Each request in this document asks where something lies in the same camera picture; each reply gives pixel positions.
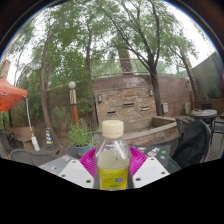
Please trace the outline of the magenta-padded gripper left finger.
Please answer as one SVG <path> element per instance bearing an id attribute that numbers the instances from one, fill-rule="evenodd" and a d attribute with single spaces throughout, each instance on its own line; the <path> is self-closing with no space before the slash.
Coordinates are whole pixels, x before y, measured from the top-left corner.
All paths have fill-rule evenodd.
<path id="1" fill-rule="evenodd" d="M 78 186 L 98 189 L 99 176 L 95 163 L 95 151 L 96 149 L 91 149 L 79 160 L 72 159 L 59 176 Z"/>

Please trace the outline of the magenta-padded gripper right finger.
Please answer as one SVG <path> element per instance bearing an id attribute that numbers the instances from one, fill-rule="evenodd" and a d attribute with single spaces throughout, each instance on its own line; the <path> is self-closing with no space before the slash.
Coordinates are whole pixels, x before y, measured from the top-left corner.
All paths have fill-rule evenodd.
<path id="1" fill-rule="evenodd" d="M 132 160 L 129 173 L 134 188 L 143 187 L 157 181 L 169 174 L 168 165 L 169 150 L 152 146 L 143 154 L 135 146 L 130 146 Z"/>

